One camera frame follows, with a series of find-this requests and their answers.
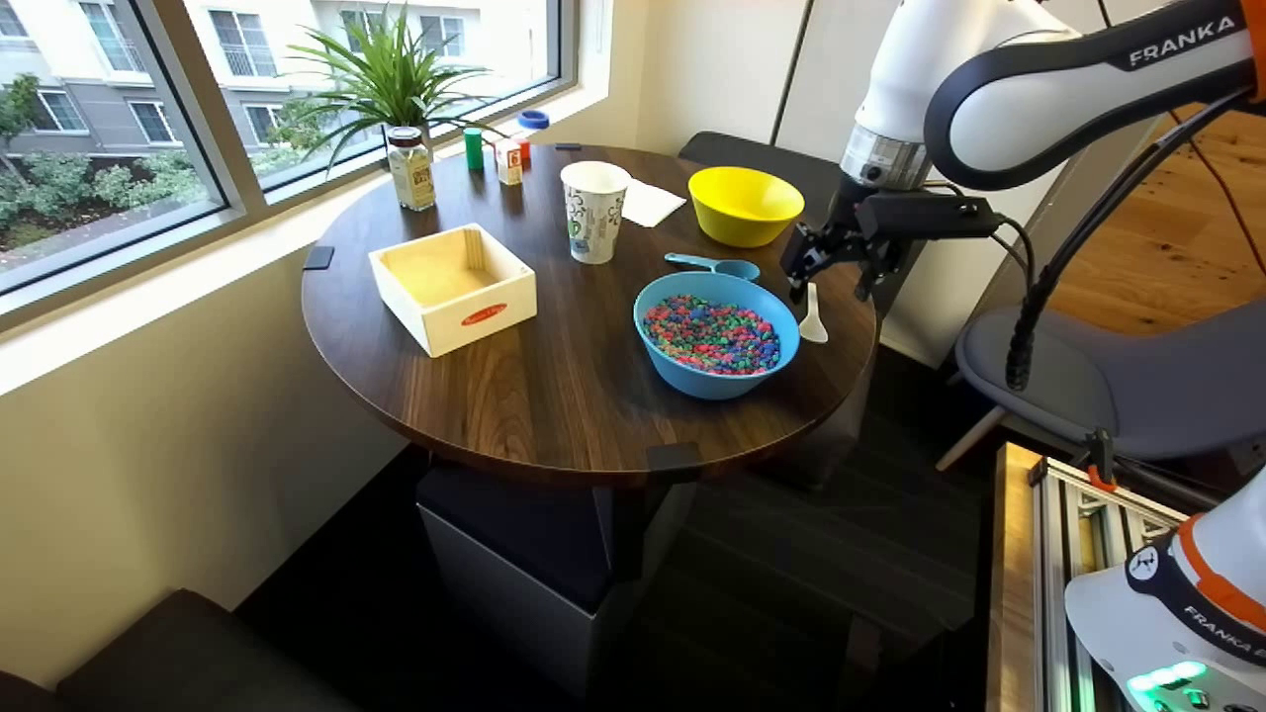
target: blue bowl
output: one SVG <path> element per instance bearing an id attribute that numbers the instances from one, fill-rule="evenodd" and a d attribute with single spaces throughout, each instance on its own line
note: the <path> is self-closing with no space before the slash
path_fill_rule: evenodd
<path id="1" fill-rule="evenodd" d="M 729 308 L 758 314 L 780 335 L 776 365 L 763 369 L 763 373 L 750 373 L 750 374 L 722 374 L 722 373 L 705 373 L 705 369 L 673 360 L 644 331 L 642 315 L 654 303 L 659 303 L 659 299 L 667 299 L 675 294 L 700 297 L 705 303 L 729 303 Z M 633 328 L 637 328 L 637 335 L 644 345 L 644 355 L 658 369 L 658 374 L 667 386 L 675 386 L 675 393 L 685 393 L 693 401 L 737 401 L 737 394 L 758 386 L 766 374 L 783 373 L 800 353 L 800 326 L 795 326 L 792 308 L 780 297 L 770 297 L 763 286 L 731 275 L 731 273 L 666 273 L 666 275 L 647 281 L 633 299 Z"/>

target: wooden box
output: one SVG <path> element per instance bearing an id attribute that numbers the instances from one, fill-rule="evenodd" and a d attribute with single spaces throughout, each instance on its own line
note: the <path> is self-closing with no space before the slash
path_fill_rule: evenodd
<path id="1" fill-rule="evenodd" d="M 428 355 L 453 353 L 536 314 L 536 275 L 484 227 L 368 254 L 370 281 Z"/>

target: colorful beads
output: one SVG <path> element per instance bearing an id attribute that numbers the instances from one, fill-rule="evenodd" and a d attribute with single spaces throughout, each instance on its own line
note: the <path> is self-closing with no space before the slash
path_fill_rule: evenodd
<path id="1" fill-rule="evenodd" d="M 737 303 L 673 294 L 642 315 L 644 335 L 675 365 L 713 374 L 758 374 L 780 365 L 780 331 Z"/>

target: black chair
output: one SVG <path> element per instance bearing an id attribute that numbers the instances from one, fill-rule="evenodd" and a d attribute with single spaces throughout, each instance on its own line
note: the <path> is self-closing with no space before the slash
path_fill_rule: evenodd
<path id="1" fill-rule="evenodd" d="M 0 671 L 5 712 L 353 712 L 220 605 L 174 588 L 56 687 Z"/>
<path id="2" fill-rule="evenodd" d="M 1107 436 L 1122 464 L 1194 457 L 1266 436 L 1266 299 L 1159 335 L 1119 335 L 1043 314 L 1023 393 L 1006 382 L 1015 314 L 998 308 L 960 328 L 958 373 L 998 407 L 942 453 L 939 469 L 1006 419 L 1073 451 Z"/>

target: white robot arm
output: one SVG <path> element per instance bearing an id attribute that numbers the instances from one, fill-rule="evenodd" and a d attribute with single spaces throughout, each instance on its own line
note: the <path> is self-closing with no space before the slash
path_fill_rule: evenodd
<path id="1" fill-rule="evenodd" d="M 1266 0 L 1171 0 L 1097 35 L 1033 0 L 906 0 L 853 116 L 832 217 L 792 235 L 783 273 L 800 287 L 832 262 L 863 262 L 867 297 L 912 241 L 1002 227 L 979 196 L 924 195 L 928 166 L 1006 190 L 1165 105 L 1254 111 L 1263 100 Z M 1122 571 L 1077 579 L 1064 608 L 1135 712 L 1266 712 L 1266 469 Z"/>
<path id="2" fill-rule="evenodd" d="M 998 235 L 989 202 L 924 195 L 928 166 L 1006 190 L 1165 105 L 1259 101 L 1259 16 L 1266 0 L 1175 0 L 1077 35 L 1033 0 L 906 0 L 838 158 L 832 217 L 800 227 L 783 248 L 792 294 L 836 262 L 863 262 L 870 297 L 912 241 Z"/>

